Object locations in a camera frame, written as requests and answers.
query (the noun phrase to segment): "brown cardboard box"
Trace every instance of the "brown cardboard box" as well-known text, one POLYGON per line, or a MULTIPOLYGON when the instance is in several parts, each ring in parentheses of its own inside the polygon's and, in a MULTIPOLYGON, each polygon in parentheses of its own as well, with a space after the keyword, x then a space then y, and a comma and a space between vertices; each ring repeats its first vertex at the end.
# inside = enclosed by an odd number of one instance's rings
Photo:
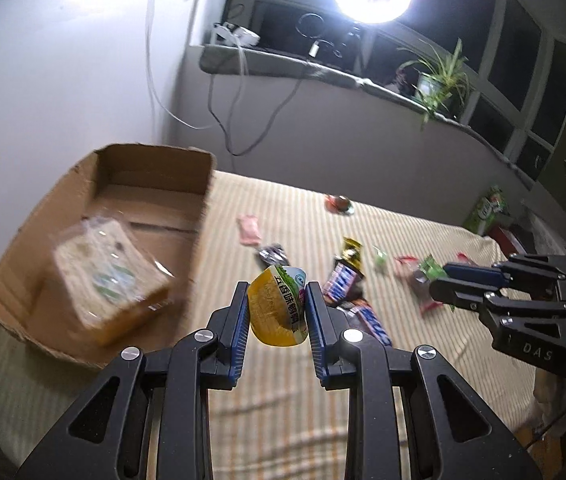
POLYGON ((183 335, 192 260, 215 166, 194 149, 112 144, 90 153, 41 200, 0 260, 0 324, 60 358, 102 367, 121 349, 171 346, 183 335), (64 230, 106 207, 176 278, 177 300, 105 348, 82 330, 52 262, 64 230))

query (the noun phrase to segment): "potted plant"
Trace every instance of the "potted plant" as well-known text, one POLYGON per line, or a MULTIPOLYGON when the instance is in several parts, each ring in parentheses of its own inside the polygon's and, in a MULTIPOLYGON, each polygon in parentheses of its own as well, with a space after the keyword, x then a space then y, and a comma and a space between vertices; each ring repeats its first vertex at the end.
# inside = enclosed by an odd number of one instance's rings
MULTIPOLYGON (((417 69, 419 81, 416 85, 415 97, 425 107, 421 129, 425 127, 431 117, 434 117, 439 108, 444 107, 449 110, 455 96, 458 97, 462 106, 470 88, 468 75, 463 71, 463 63, 468 58, 461 56, 463 49, 461 39, 457 40, 454 54, 447 54, 443 57, 439 56, 439 53, 431 44, 428 43, 428 46, 434 52, 434 60, 419 56, 419 59, 406 61, 399 67, 402 70, 408 66, 422 65, 427 71, 422 72, 417 69)), ((400 50, 407 50, 416 54, 408 48, 400 48, 400 50)))

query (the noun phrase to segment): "dark window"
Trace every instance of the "dark window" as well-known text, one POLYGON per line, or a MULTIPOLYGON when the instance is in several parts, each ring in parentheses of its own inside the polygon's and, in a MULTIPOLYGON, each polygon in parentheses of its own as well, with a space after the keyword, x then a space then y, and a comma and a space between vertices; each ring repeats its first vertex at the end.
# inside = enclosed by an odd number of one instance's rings
POLYGON ((554 145, 566 118, 566 44, 554 42, 552 65, 532 131, 554 145))
MULTIPOLYGON (((372 79, 374 83, 387 86, 394 81, 396 69, 403 62, 410 59, 417 59, 416 54, 399 50, 401 45, 383 36, 377 36, 372 53, 365 67, 364 77, 372 79)), ((419 73, 416 68, 410 66, 405 69, 405 75, 410 85, 416 86, 419 80, 419 73)))
POLYGON ((541 29, 517 0, 508 0, 489 80, 519 110, 537 61, 541 29))
MULTIPOLYGON (((306 38, 297 32, 298 20, 306 13, 306 9, 299 9, 298 7, 256 2, 249 28, 261 37, 258 47, 292 54, 304 59, 315 41, 313 38, 306 38)), ((320 15, 323 23, 319 18, 307 18, 301 22, 299 27, 308 36, 316 36, 322 32, 321 39, 334 45, 321 43, 316 60, 339 70, 351 72, 361 49, 360 41, 346 40, 353 23, 342 17, 323 12, 320 15), (348 46, 343 46, 344 40, 347 41, 348 46)))
POLYGON ((454 52, 463 41, 468 66, 478 72, 492 23, 495 0, 412 0, 397 20, 454 52))
POLYGON ((528 137, 519 155, 517 166, 532 180, 537 180, 548 158, 550 158, 550 152, 536 140, 528 137))
POLYGON ((476 104, 470 128, 502 153, 514 130, 514 126, 483 97, 476 104))

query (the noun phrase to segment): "silver bolt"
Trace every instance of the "silver bolt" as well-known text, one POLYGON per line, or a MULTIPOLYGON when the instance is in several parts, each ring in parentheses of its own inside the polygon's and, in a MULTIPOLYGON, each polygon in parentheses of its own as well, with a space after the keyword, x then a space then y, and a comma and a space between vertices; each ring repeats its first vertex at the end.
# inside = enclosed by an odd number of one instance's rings
POLYGON ((363 333, 361 330, 357 330, 356 328, 348 328, 348 330, 343 332, 343 337, 345 337, 345 340, 350 343, 358 343, 363 339, 363 333))
POLYGON ((214 332, 204 328, 203 330, 199 330, 194 334, 194 339, 196 339, 199 343, 206 343, 210 339, 214 337, 214 332))
POLYGON ((437 356, 437 351, 430 345, 421 345, 416 349, 421 359, 434 359, 437 356))
POLYGON ((135 346, 128 346, 121 352, 121 357, 125 361, 133 361, 141 354, 141 351, 135 346))

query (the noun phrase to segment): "loaf of bread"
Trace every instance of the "loaf of bread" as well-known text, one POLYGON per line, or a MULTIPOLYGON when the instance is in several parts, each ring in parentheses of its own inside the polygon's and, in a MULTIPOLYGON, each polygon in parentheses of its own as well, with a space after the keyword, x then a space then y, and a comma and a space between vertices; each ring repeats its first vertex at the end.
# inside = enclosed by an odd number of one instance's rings
POLYGON ((92 219, 54 250, 80 323, 102 346, 129 332, 169 294, 170 275, 138 250, 121 222, 92 219))

